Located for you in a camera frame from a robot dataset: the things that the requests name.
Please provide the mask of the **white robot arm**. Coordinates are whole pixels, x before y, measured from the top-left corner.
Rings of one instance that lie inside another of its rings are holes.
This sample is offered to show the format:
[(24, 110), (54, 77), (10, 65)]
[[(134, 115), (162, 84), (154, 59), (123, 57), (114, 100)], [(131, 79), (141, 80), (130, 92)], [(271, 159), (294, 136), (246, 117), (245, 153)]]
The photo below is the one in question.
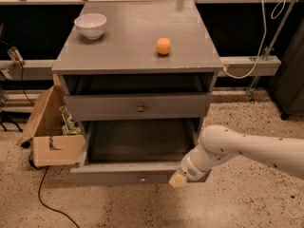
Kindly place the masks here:
[(200, 132), (198, 144), (182, 158), (169, 184), (179, 188), (190, 181), (204, 179), (213, 167), (236, 155), (304, 178), (303, 139), (246, 135), (214, 124)]

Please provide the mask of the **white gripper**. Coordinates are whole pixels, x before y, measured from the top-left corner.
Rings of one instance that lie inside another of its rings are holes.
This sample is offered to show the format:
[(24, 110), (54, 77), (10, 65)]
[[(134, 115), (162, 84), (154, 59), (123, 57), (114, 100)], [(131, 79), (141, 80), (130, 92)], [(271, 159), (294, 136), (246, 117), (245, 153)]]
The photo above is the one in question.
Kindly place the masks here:
[(174, 188), (180, 188), (189, 181), (199, 181), (207, 175), (213, 167), (223, 164), (233, 158), (233, 155), (217, 154), (197, 145), (189, 151), (181, 160), (180, 169), (169, 180)]

